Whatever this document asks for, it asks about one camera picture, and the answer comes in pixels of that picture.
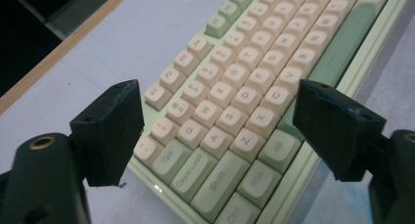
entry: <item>keyboard frame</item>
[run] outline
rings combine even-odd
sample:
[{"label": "keyboard frame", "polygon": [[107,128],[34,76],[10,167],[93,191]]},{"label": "keyboard frame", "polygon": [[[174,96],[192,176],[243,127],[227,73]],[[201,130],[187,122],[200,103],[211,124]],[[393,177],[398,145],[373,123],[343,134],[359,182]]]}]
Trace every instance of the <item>keyboard frame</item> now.
[{"label": "keyboard frame", "polygon": [[[387,40],[390,32],[395,25],[395,22],[400,15],[402,9],[404,8],[407,0],[388,0],[385,4],[384,9],[376,19],[373,24],[370,32],[367,34],[363,43],[359,47],[357,53],[349,64],[345,74],[343,75],[341,81],[337,85],[337,89],[342,93],[346,94],[351,98],[355,98],[358,93],[362,83],[367,77],[369,70],[371,69],[374,61],[377,56],[380,54],[385,41]],[[200,29],[197,34],[203,35],[205,28]],[[214,39],[207,40],[213,44],[217,44]],[[208,59],[204,59],[201,63],[204,64]],[[194,79],[197,72],[194,71],[188,78]],[[156,114],[146,112],[146,108],[143,109],[143,114],[145,116],[145,121],[147,125],[152,125],[156,119],[165,115],[165,109]],[[143,133],[143,136],[149,134],[149,127]],[[290,214],[295,208],[297,201],[300,198],[304,188],[306,187],[309,179],[311,178],[313,171],[316,169],[320,158],[318,155],[309,147],[309,145],[304,142],[300,147],[296,157],[303,157],[303,159],[294,159],[293,162],[303,161],[301,164],[301,172],[298,179],[296,180],[295,186],[292,188],[290,193],[288,193],[285,200],[285,204],[279,210],[277,216],[274,219],[275,223],[281,223],[287,221]],[[188,203],[181,200],[181,198],[176,195],[168,186],[164,184],[148,167],[142,164],[137,158],[133,157],[132,160],[128,163],[128,167],[137,175],[142,182],[144,182],[150,190],[158,195],[160,199],[163,200],[176,214],[178,214],[183,221],[186,223],[207,223],[205,219],[194,210]]]}]

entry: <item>mechanical keyboard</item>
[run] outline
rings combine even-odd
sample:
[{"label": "mechanical keyboard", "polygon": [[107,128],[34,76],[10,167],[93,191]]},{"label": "mechanical keyboard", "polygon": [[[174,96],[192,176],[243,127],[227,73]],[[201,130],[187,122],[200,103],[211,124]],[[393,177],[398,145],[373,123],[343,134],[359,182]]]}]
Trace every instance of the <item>mechanical keyboard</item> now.
[{"label": "mechanical keyboard", "polygon": [[188,223],[283,223],[318,156],[300,79],[354,96],[406,0],[225,0],[144,93],[129,168]]}]

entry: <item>green keyboard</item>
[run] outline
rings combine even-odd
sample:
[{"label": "green keyboard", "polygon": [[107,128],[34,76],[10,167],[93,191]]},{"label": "green keyboard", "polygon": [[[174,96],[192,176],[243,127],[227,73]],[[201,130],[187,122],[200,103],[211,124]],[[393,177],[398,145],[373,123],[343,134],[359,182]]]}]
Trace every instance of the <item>green keyboard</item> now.
[{"label": "green keyboard", "polygon": [[406,0],[225,0],[144,93],[129,168],[187,223],[284,223],[319,158],[301,79],[353,97]]}]

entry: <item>desk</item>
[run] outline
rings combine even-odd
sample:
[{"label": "desk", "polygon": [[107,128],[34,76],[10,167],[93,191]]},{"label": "desk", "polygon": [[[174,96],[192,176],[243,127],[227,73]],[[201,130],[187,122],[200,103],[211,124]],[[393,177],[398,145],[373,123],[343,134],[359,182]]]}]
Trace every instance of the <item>desk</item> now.
[{"label": "desk", "polygon": [[[82,26],[36,73],[15,86],[12,94],[17,95],[2,98],[0,173],[10,170],[15,150],[25,140],[48,132],[70,134],[69,121],[109,86],[136,78],[144,91],[222,1],[110,0],[93,17],[101,22]],[[369,88],[368,98],[361,97],[389,120],[388,136],[397,128],[415,129],[415,115],[410,114],[415,103],[413,14],[405,17],[400,30],[404,39],[393,37],[397,45],[389,47],[392,56],[385,70],[374,70],[377,77],[367,81],[374,88]],[[335,183],[324,173],[320,180],[324,183],[311,210],[301,215],[304,223],[370,222],[364,183]],[[130,171],[123,182],[122,189],[87,189],[94,223],[181,223]],[[361,201],[351,200],[350,194],[358,194]],[[356,208],[350,213],[351,203]]]}]

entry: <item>green spacebar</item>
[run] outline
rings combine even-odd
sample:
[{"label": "green spacebar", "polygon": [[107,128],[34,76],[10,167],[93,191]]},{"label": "green spacebar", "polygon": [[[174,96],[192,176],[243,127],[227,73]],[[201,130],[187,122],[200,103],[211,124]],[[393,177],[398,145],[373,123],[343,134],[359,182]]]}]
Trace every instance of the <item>green spacebar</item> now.
[{"label": "green spacebar", "polygon": [[[353,8],[308,79],[335,87],[377,15],[377,10],[367,4]],[[303,140],[302,135],[293,125],[295,103],[296,100],[293,100],[277,128]]]}]

